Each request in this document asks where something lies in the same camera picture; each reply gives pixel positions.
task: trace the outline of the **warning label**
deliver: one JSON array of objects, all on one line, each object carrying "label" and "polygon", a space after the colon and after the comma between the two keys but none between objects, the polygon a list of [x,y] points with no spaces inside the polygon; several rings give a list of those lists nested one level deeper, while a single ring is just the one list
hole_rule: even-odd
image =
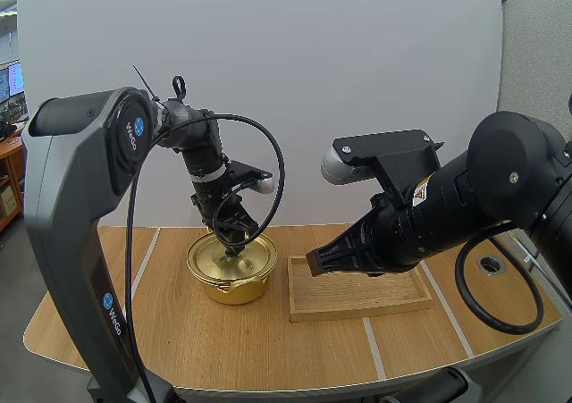
[{"label": "warning label", "polygon": [[429,179],[426,178],[419,183],[413,193],[413,206],[419,205],[421,202],[427,199],[427,184]]}]

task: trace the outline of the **black cable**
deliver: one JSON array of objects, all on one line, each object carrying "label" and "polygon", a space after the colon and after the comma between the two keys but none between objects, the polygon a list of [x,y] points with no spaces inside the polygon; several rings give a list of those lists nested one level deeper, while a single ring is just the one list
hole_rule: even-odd
[{"label": "black cable", "polygon": [[[483,323],[492,327],[494,330],[507,334],[527,334],[536,329],[543,320],[544,317],[544,305],[543,300],[540,296],[540,292],[534,284],[534,280],[526,268],[520,264],[520,262],[500,243],[502,248],[499,248],[496,243],[492,240],[492,237],[503,233],[504,231],[512,231],[516,229],[517,226],[512,222],[506,222],[498,226],[491,227],[485,231],[482,231],[475,237],[473,237],[465,246],[459,251],[457,260],[455,261],[455,282],[457,283],[457,290],[460,296],[467,304],[468,308],[475,314],[475,316],[481,320]],[[475,300],[473,295],[468,289],[467,282],[465,281],[465,261],[467,260],[467,255],[470,251],[476,247],[478,244],[483,242],[485,239],[491,239],[491,242],[499,249],[499,251],[512,263],[517,271],[525,279],[528,288],[532,291],[534,302],[536,304],[536,318],[528,324],[515,325],[510,323],[505,323],[504,321],[492,316],[484,308],[479,305]]]},{"label": "black cable", "polygon": [[538,256],[539,256],[538,251],[536,252],[536,255],[533,255],[529,251],[529,249],[527,247],[525,247],[521,243],[521,241],[517,238],[517,236],[515,236],[511,231],[509,232],[509,236],[512,240],[514,240],[517,243],[517,245],[520,247],[520,249],[523,250],[528,255],[528,257],[530,257],[530,262],[533,264],[532,267],[535,267],[536,270],[544,277],[544,279],[550,284],[552,289],[554,291],[556,291],[556,293],[560,297],[560,300],[562,301],[562,303],[564,303],[566,305],[566,308],[572,313],[572,302],[570,302],[568,295],[564,294],[564,291],[562,291],[560,289],[559,285],[552,279],[552,277],[550,277],[549,274],[546,273],[544,268],[540,265],[540,263],[538,262]]},{"label": "black cable", "polygon": [[125,236],[125,321],[127,323],[127,330],[129,332],[129,336],[130,336],[130,345],[131,345],[131,351],[133,352],[133,358],[135,360],[135,366],[137,367],[137,371],[139,373],[139,376],[141,377],[141,381],[143,382],[143,386],[145,387],[145,391],[147,392],[147,395],[149,397],[149,401],[151,403],[156,403],[155,394],[153,393],[153,390],[151,389],[151,384],[149,383],[149,380],[147,378],[145,366],[143,365],[143,360],[141,359],[141,355],[140,355],[139,349],[137,347],[137,340],[135,338],[135,327],[133,325],[132,304],[131,304],[131,292],[132,292],[131,257],[132,257],[132,242],[133,242],[133,219],[134,219],[134,215],[135,215],[135,196],[137,194],[137,185],[139,182],[139,174],[141,172],[141,168],[143,167],[143,163],[145,162],[145,159],[147,158],[147,155],[149,154],[151,149],[154,146],[156,146],[162,139],[166,138],[171,132],[182,129],[184,127],[187,127],[193,123],[208,122],[211,120],[230,120],[230,121],[235,121],[235,122],[243,122],[243,123],[249,124],[250,126],[254,126],[258,130],[263,132],[266,135],[266,137],[268,138],[268,140],[270,141],[270,143],[274,147],[274,152],[276,153],[276,158],[278,160],[278,169],[280,171],[280,177],[278,180],[278,189],[276,190],[276,197],[274,198],[272,208],[270,209],[270,212],[268,213],[268,215],[266,216],[265,220],[260,225],[258,230],[255,231],[252,235],[248,235],[248,239],[246,239],[240,243],[234,243],[234,244],[230,243],[228,241],[223,242],[221,239],[226,240],[226,238],[220,233],[220,231],[218,231],[217,227],[215,226],[215,222],[216,222],[216,217],[217,217],[218,213],[220,212],[221,207],[226,203],[226,201],[228,201],[229,198],[231,198],[233,195],[235,195],[236,193],[238,193],[242,189],[245,189],[245,188],[249,187],[250,185],[252,185],[254,182],[253,181],[246,181],[246,182],[240,184],[235,190],[232,191],[232,193],[229,196],[227,196],[223,200],[223,202],[221,202],[221,204],[218,206],[216,212],[214,213],[213,232],[216,235],[216,237],[219,240],[221,240],[221,242],[223,242],[224,245],[226,245],[228,247],[243,247],[244,245],[248,244],[249,242],[251,242],[252,240],[257,238],[265,230],[265,228],[268,226],[270,221],[273,219],[274,214],[276,214],[276,210],[278,209],[278,205],[280,204],[280,201],[282,199],[282,192],[284,191],[284,158],[282,156],[282,151],[280,150],[280,147],[278,146],[278,143],[276,142],[276,139],[273,137],[272,133],[270,133],[260,123],[255,122],[254,120],[251,120],[247,117],[242,117],[242,116],[233,115],[233,114],[213,114],[213,113],[209,113],[208,111],[204,111],[203,117],[199,117],[197,119],[193,119],[193,120],[189,120],[189,121],[186,121],[183,123],[179,123],[179,124],[173,126],[172,128],[166,130],[165,132],[161,133],[157,137],[155,137],[153,139],[153,142],[151,142],[151,146],[149,147],[149,150],[147,151],[146,157],[142,159],[141,164],[139,166],[139,169],[135,173],[135,176],[133,177],[133,182],[131,183],[131,190],[130,190],[130,195],[129,195],[129,205],[128,205],[128,209],[127,209],[127,230],[126,230],[126,236]]},{"label": "black cable", "polygon": [[[510,251],[507,250],[507,248],[502,245],[502,243],[495,238],[494,236],[489,238],[489,241],[506,257],[509,258],[509,256],[512,256],[512,253]],[[530,253],[528,253],[529,256],[532,257],[533,260],[533,266],[536,267],[536,270],[538,272],[540,272],[542,274],[542,276],[544,277],[544,279],[550,284],[550,286],[552,287],[552,289],[559,295],[560,299],[562,300],[562,303],[564,303],[566,305],[566,307],[570,310],[570,312],[572,312],[572,304],[570,303],[570,301],[568,300],[568,298],[564,295],[564,293],[562,292],[561,289],[558,288],[558,286],[554,283],[554,281],[552,280],[552,278],[550,276],[548,276],[548,274],[542,269],[542,267],[538,264],[537,259],[534,258]]]},{"label": "black cable", "polygon": [[135,328],[133,327],[133,313],[131,306],[131,251],[132,251],[132,241],[133,241],[133,215],[135,212],[135,194],[137,192],[137,183],[139,181],[139,172],[141,168],[135,173],[133,177],[133,182],[131,183],[131,191],[129,194],[129,206],[127,209],[127,231],[125,238],[125,322],[127,323],[127,330],[130,336],[131,352],[133,353],[133,358],[135,360],[135,366],[145,391],[149,397],[151,403],[156,403],[155,395],[151,389],[151,384],[147,378],[147,373],[145,372],[145,366],[143,366],[143,360],[137,348],[137,342],[135,340]]}]

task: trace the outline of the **wooden tray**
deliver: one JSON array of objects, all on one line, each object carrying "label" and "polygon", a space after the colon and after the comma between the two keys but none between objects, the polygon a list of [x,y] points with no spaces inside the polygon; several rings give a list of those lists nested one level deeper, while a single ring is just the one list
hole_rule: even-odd
[{"label": "wooden tray", "polygon": [[290,322],[342,320],[427,309],[433,298],[418,269],[371,278],[364,273],[325,273],[313,277],[305,257],[290,256]]}]

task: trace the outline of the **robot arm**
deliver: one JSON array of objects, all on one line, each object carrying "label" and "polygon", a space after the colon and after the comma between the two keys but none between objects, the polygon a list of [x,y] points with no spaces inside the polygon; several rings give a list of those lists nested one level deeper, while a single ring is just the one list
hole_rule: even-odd
[{"label": "robot arm", "polygon": [[[154,131],[164,135],[163,147],[182,152],[207,225],[235,185],[248,181],[258,191],[272,191],[269,172],[224,159],[213,119],[205,122],[182,97],[164,107],[159,114],[147,93],[135,88],[55,98],[39,107],[22,135],[30,242],[55,307],[93,374],[88,390],[94,401],[148,402],[97,223],[119,205]],[[201,122],[170,131],[197,118]],[[225,200],[218,222],[220,232],[239,244],[236,253],[257,224],[234,196]],[[181,401],[171,384],[149,371],[146,376],[156,401]]]},{"label": "robot arm", "polygon": [[[161,129],[172,128],[178,124],[195,121],[203,117],[205,110],[195,110],[183,104],[185,84],[181,76],[173,79],[176,98],[164,102],[161,112]],[[217,207],[230,195],[231,189],[246,181],[255,181],[249,186],[258,193],[272,193],[273,175],[267,171],[238,161],[231,161],[224,153],[219,136],[217,121],[198,122],[170,133],[159,142],[160,147],[172,148],[181,153],[190,179],[195,188],[191,196],[193,205],[200,212],[203,223],[214,227],[213,217]],[[226,240],[240,243],[245,240],[245,233],[251,235],[258,229],[255,222],[240,204],[239,195],[224,202],[217,225]],[[236,256],[242,247],[229,248],[226,253]]]},{"label": "robot arm", "polygon": [[339,238],[307,254],[312,274],[405,272],[511,221],[572,293],[572,143],[548,123],[499,112],[442,168],[439,146],[421,130],[333,141],[324,177],[337,184],[375,177],[384,192]]}]

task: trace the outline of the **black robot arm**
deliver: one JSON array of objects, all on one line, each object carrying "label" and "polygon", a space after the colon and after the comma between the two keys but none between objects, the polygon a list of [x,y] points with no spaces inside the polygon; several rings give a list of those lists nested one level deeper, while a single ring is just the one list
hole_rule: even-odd
[{"label": "black robot arm", "polygon": [[[206,112],[183,104],[186,91],[181,76],[174,77],[172,84],[177,97],[163,103],[164,108],[158,119],[161,122],[159,133],[200,119]],[[221,242],[239,244],[226,250],[230,256],[238,254],[244,248],[240,243],[245,240],[245,234],[252,235],[258,229],[258,223],[241,205],[241,197],[231,194],[232,188],[248,181],[251,182],[248,185],[250,189],[264,194],[272,193],[273,175],[248,164],[231,161],[223,153],[216,120],[192,123],[172,131],[158,145],[181,153],[195,188],[191,200],[200,212],[203,223],[210,229],[214,227],[215,212],[224,201],[216,220],[218,230],[223,235]]]},{"label": "black robot arm", "polygon": [[334,184],[377,178],[372,210],[307,254],[314,276],[405,272],[501,222],[530,235],[572,292],[572,143],[550,124],[499,112],[468,150],[440,168],[439,144],[421,130],[336,139],[324,157]]}]

